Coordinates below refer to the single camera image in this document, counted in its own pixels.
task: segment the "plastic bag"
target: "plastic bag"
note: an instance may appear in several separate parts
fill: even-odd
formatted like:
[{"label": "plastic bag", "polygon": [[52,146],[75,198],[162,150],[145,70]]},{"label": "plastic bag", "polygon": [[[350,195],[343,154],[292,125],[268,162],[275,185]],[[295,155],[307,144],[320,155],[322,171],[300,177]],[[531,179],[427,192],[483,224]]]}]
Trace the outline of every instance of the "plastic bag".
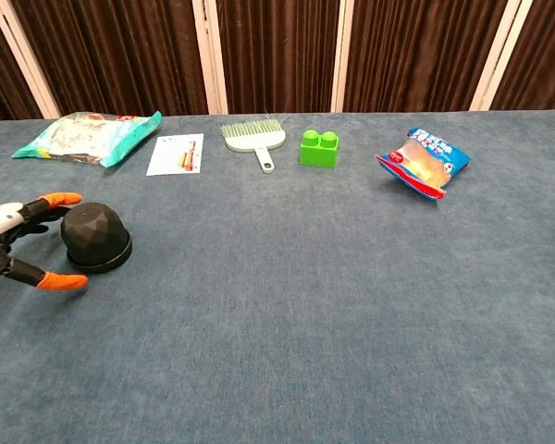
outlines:
[{"label": "plastic bag", "polygon": [[377,155],[376,159],[390,174],[426,198],[444,199],[443,187],[471,158],[423,129],[412,128],[407,136],[409,139],[397,151]]},{"label": "plastic bag", "polygon": [[126,157],[162,120],[151,117],[73,113],[52,123],[12,157],[67,159],[112,167]]}]

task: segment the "robotic hand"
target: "robotic hand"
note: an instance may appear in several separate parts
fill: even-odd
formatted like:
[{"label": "robotic hand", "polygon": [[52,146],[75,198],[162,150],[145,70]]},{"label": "robotic hand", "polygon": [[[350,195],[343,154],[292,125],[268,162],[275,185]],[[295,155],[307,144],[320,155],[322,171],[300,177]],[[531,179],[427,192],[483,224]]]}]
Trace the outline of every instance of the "robotic hand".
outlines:
[{"label": "robotic hand", "polygon": [[69,208],[61,205],[78,204],[82,196],[76,192],[46,194],[31,203],[5,203],[0,205],[0,276],[24,282],[41,290],[74,290],[88,282],[84,275],[58,275],[43,271],[10,257],[10,245],[16,239],[32,233],[45,233],[43,222],[55,221]]}]

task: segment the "orange fingertip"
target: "orange fingertip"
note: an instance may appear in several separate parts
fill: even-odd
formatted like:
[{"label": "orange fingertip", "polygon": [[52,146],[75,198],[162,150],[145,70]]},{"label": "orange fingertip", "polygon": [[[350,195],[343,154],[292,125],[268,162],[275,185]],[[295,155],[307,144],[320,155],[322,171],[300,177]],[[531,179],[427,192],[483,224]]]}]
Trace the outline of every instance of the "orange fingertip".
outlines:
[{"label": "orange fingertip", "polygon": [[45,276],[37,284],[40,290],[75,290],[81,289],[88,283],[89,279],[84,275],[58,275],[51,271],[46,271]]},{"label": "orange fingertip", "polygon": [[73,205],[82,201],[82,195],[77,192],[51,192],[41,196],[41,199],[49,203],[50,208],[58,205]]}]

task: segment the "green bristles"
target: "green bristles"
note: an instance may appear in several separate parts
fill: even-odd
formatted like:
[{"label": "green bristles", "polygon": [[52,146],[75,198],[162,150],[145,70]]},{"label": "green bristles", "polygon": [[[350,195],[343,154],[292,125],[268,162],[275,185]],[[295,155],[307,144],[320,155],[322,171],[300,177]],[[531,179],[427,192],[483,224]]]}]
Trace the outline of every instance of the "green bristles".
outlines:
[{"label": "green bristles", "polygon": [[256,120],[254,122],[235,123],[220,127],[225,138],[249,136],[251,134],[264,134],[266,132],[281,131],[281,125],[274,118],[267,120]]}]

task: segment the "white paper card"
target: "white paper card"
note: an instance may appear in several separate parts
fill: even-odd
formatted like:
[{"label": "white paper card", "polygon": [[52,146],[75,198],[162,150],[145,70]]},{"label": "white paper card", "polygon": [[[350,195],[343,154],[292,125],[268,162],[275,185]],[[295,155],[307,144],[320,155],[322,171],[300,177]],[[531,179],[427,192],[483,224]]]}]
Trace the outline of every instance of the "white paper card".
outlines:
[{"label": "white paper card", "polygon": [[146,176],[199,173],[203,145],[203,134],[159,137]]}]

